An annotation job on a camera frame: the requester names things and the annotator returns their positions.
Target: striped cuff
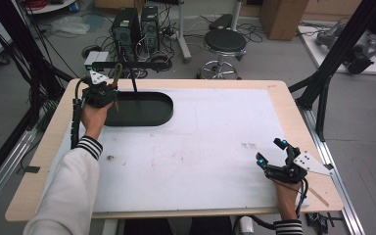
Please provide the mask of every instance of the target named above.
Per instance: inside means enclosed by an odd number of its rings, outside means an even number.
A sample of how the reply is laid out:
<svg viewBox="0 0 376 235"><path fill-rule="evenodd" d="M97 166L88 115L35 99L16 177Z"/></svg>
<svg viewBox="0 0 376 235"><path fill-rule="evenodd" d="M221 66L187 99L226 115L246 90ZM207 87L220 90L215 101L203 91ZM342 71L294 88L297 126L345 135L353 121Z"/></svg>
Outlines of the striped cuff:
<svg viewBox="0 0 376 235"><path fill-rule="evenodd" d="M297 219L276 221L273 225L276 235L304 234L302 230L302 222Z"/></svg>
<svg viewBox="0 0 376 235"><path fill-rule="evenodd" d="M103 151L103 146L97 140L86 135L81 137L80 141L78 142L77 146L75 146L75 148L81 148L86 150L88 153L91 154L91 156L93 156L95 160L99 160L99 157Z"/></svg>

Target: wheeled base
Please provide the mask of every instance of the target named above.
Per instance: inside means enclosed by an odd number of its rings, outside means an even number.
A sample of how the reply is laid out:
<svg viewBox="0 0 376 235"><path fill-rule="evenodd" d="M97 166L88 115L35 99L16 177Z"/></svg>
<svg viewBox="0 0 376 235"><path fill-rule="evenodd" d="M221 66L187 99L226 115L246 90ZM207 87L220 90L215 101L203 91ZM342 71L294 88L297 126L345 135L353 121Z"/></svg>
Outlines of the wheeled base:
<svg viewBox="0 0 376 235"><path fill-rule="evenodd" d="M197 78L241 80L236 69L231 64L223 62L221 56L218 61L210 61L203 65L197 73Z"/></svg>

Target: plastic bag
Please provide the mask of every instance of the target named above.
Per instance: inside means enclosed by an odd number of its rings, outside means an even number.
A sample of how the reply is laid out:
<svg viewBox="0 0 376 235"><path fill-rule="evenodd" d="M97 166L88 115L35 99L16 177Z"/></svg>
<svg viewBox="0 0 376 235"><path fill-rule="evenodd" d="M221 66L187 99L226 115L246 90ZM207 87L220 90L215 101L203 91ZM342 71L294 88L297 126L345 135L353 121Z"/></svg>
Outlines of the plastic bag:
<svg viewBox="0 0 376 235"><path fill-rule="evenodd" d="M71 34L84 35L90 29L90 25L82 23L81 17L64 17L51 23L53 31L64 31Z"/></svg>

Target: round stool seat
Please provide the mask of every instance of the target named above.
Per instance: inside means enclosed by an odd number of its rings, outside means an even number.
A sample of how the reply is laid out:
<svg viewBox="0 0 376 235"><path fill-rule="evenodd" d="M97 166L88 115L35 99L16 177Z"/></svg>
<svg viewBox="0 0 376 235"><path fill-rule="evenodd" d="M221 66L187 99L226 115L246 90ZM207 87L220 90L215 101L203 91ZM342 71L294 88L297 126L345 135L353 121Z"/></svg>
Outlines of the round stool seat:
<svg viewBox="0 0 376 235"><path fill-rule="evenodd" d="M204 42L214 51L238 53L246 47L246 39L238 32L214 29L204 36Z"/></svg>

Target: person's left hand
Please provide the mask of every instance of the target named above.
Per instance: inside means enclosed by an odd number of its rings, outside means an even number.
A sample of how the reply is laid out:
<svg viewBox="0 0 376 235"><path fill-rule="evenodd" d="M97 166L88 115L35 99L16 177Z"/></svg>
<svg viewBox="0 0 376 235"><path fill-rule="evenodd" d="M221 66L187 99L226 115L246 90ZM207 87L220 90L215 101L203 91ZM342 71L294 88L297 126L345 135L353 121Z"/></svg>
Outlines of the person's left hand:
<svg viewBox="0 0 376 235"><path fill-rule="evenodd" d="M94 108L85 105L81 113L81 122L85 127L85 134L97 140L108 115L112 103L103 108Z"/></svg>

